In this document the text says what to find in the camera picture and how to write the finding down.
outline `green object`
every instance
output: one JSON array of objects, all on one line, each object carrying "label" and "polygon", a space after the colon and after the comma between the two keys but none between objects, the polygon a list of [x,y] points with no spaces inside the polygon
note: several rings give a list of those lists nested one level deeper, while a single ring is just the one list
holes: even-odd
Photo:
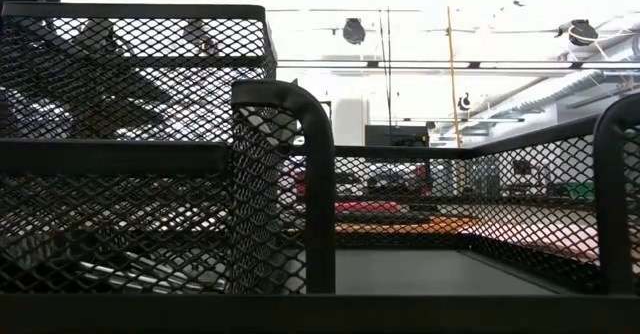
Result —
[{"label": "green object", "polygon": [[568,182],[564,184],[571,199],[593,200],[595,198],[593,182]]}]

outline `rack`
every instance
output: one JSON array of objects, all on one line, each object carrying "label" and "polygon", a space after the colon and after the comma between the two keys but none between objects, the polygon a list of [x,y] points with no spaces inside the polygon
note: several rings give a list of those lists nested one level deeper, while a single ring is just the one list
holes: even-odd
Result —
[{"label": "rack", "polygon": [[336,147],[259,7],[2,20],[4,332],[638,329],[635,96],[473,149]]}]

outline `gray floor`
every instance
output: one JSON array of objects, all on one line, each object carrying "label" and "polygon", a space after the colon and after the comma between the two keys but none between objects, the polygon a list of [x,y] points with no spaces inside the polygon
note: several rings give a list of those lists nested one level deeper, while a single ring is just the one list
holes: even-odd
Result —
[{"label": "gray floor", "polygon": [[455,251],[339,250],[338,294],[545,295],[551,292]]}]

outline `white ceiling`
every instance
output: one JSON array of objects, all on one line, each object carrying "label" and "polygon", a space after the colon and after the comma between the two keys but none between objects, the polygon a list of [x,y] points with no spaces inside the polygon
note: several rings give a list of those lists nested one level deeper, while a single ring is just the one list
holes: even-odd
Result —
[{"label": "white ceiling", "polygon": [[[268,19],[279,59],[382,58],[382,46],[390,31],[392,60],[449,60],[447,3],[451,5],[454,60],[557,60],[586,59],[597,53],[589,46],[574,47],[567,37],[554,38],[558,26],[572,19],[589,19],[602,37],[640,23],[638,0],[64,0],[114,3],[240,3],[260,4]],[[375,10],[390,8],[387,13]],[[341,36],[345,19],[362,19],[367,37],[362,45],[348,44]],[[331,29],[338,29],[334,35]],[[380,37],[380,30],[385,41]],[[609,42],[600,44],[606,49]],[[352,72],[336,76],[326,69],[286,69],[284,80],[299,78],[314,94],[335,100],[347,93],[370,97],[373,116],[386,113],[383,72]],[[460,75],[457,93],[492,98],[513,91],[530,76]],[[393,115],[400,117],[447,116],[452,111],[451,79],[419,71],[392,71]]]}]

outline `curved metal handle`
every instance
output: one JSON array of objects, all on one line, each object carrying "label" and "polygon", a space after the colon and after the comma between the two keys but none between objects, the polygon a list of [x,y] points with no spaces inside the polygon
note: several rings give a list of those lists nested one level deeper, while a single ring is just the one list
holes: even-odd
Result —
[{"label": "curved metal handle", "polygon": [[307,293],[335,292],[335,147],[322,105],[299,86],[270,80],[239,80],[231,106],[284,109],[300,121],[305,140],[305,250]]},{"label": "curved metal handle", "polygon": [[625,128],[640,124],[640,96],[609,106],[596,123],[593,171],[600,265],[609,294],[633,294],[634,274],[625,189]]}]

